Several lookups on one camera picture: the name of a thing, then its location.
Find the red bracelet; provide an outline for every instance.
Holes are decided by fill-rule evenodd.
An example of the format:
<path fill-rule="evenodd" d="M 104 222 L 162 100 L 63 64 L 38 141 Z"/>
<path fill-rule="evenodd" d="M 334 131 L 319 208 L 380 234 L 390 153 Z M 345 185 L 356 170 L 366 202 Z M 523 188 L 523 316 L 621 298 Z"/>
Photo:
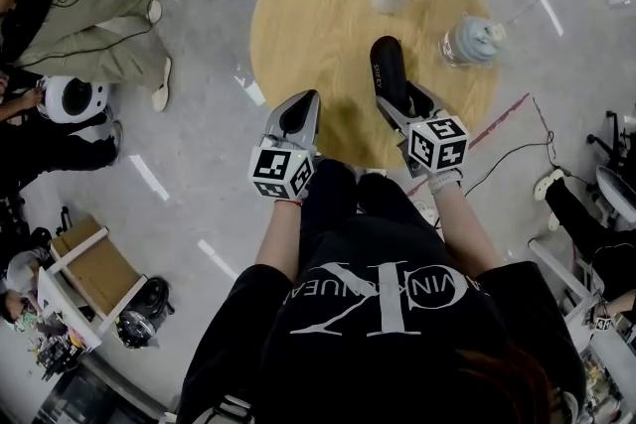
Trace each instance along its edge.
<path fill-rule="evenodd" d="M 300 202 L 294 202 L 292 200 L 276 200 L 276 201 L 274 201 L 275 204 L 277 204 L 278 202 L 283 202 L 285 204 L 294 204 L 296 206 L 302 207 L 302 204 Z"/>

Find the black pants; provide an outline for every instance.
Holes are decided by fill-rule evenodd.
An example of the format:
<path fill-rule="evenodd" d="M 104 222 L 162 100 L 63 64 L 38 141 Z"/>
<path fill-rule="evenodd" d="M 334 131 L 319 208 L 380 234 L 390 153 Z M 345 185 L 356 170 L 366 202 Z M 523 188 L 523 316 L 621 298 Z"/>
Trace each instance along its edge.
<path fill-rule="evenodd" d="M 636 231 L 613 231 L 601 226 L 567 189 L 563 179 L 548 188 L 546 201 L 581 256 L 605 283 L 605 299 L 611 301 L 636 288 Z"/>
<path fill-rule="evenodd" d="M 312 251 L 307 243 L 356 215 L 358 206 L 368 215 L 434 231 L 401 187 L 380 174 L 364 175 L 356 186 L 356 176 L 351 170 L 338 161 L 326 159 L 318 165 L 309 186 L 309 196 L 302 206 L 300 267 Z"/>
<path fill-rule="evenodd" d="M 6 167 L 0 169 L 4 192 L 16 192 L 44 172 L 56 170 L 97 170 L 117 157 L 114 140 L 87 142 L 72 136 L 85 127 L 103 124 L 106 116 L 99 113 L 80 124 L 56 124 L 33 111 L 20 126 L 0 124 Z"/>

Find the gray floor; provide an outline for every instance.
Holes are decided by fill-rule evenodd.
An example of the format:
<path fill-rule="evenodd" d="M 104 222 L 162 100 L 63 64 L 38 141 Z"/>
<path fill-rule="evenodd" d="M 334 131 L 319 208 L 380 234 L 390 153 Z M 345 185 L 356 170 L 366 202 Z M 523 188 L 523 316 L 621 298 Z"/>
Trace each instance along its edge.
<path fill-rule="evenodd" d="M 164 404 L 180 384 L 199 338 L 231 288 L 227 272 L 198 247 L 207 242 L 229 269 L 254 259 L 270 203 L 246 180 L 251 146 L 268 114 L 244 92 L 249 85 L 249 23 L 256 0 L 161 0 L 156 28 L 174 57 L 172 100 L 153 113 L 144 90 L 121 89 L 115 98 L 126 155 L 140 155 L 169 198 L 153 192 L 131 160 L 94 173 L 43 176 L 25 192 L 31 223 L 55 227 L 60 204 L 90 212 L 106 224 L 120 250 L 148 275 L 173 287 L 177 314 L 160 330 L 159 350 L 129 352 L 109 337 L 101 354 Z M 507 150 L 541 142 L 546 123 L 555 132 L 556 159 L 590 178 L 601 161 L 584 144 L 588 132 L 607 135 L 606 109 L 631 113 L 636 101 L 634 0 L 549 0 L 560 36 L 538 0 L 487 0 L 506 23 L 496 98 L 485 129 L 529 93 L 475 149 L 467 184 L 476 182 Z M 546 233 L 548 209 L 535 204 L 532 187 L 550 168 L 543 148 L 506 161 L 471 201 L 502 252 L 527 256 L 529 238 Z M 416 183 L 397 175 L 406 189 Z M 575 183 L 572 188 L 580 191 Z M 414 194 L 415 200 L 423 191 Z M 560 233 L 556 239 L 567 246 Z"/>

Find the logo on shirt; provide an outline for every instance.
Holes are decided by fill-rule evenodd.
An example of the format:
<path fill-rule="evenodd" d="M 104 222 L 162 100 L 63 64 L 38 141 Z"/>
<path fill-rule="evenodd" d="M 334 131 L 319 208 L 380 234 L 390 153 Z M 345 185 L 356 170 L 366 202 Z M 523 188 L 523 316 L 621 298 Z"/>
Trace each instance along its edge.
<path fill-rule="evenodd" d="M 378 306 L 381 315 L 380 323 L 376 331 L 367 333 L 368 337 L 395 333 L 420 335 L 420 331 L 408 331 L 405 328 L 404 313 L 410 312 L 414 308 L 435 310 L 452 306 L 466 294 L 469 283 L 479 289 L 477 283 L 470 278 L 445 265 L 428 265 L 413 271 L 404 270 L 401 278 L 403 283 L 399 284 L 398 266 L 403 263 L 406 262 L 388 262 L 370 266 L 370 268 L 378 270 L 377 284 L 354 274 L 347 268 L 348 264 L 346 263 L 331 262 L 314 267 L 311 270 L 326 270 L 337 278 L 337 281 L 326 280 L 322 282 L 322 295 L 324 295 L 325 289 L 330 291 L 331 286 L 327 283 L 333 281 L 336 283 L 334 295 L 340 295 L 340 285 L 342 285 L 343 297 L 349 291 L 362 299 L 329 320 L 291 331 L 290 334 L 317 333 L 342 336 L 342 333 L 337 331 L 336 324 L 339 321 L 346 319 L 347 315 L 361 306 Z M 307 285 L 306 289 L 313 285 L 313 293 L 309 295 L 318 295 L 320 282 L 317 279 L 306 281 L 299 288 L 293 289 L 285 302 L 290 296 L 292 299 L 295 298 L 305 285 Z M 406 309 L 400 297 L 402 293 L 406 295 Z"/>

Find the round wooden table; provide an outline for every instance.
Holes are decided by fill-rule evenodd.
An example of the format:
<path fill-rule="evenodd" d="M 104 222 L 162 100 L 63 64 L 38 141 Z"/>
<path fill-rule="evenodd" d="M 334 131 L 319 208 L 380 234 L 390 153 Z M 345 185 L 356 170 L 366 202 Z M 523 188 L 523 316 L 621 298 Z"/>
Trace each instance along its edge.
<path fill-rule="evenodd" d="M 453 68 L 441 56 L 440 39 L 463 13 L 488 17 L 482 0 L 409 0 L 390 16 L 375 11 L 371 0 L 258 0 L 249 43 L 254 76 L 272 108 L 302 90 L 320 92 L 316 144 L 326 156 L 398 167 L 399 137 L 376 108 L 371 46 L 385 35 L 400 40 L 408 79 L 475 129 L 493 97 L 498 67 Z"/>

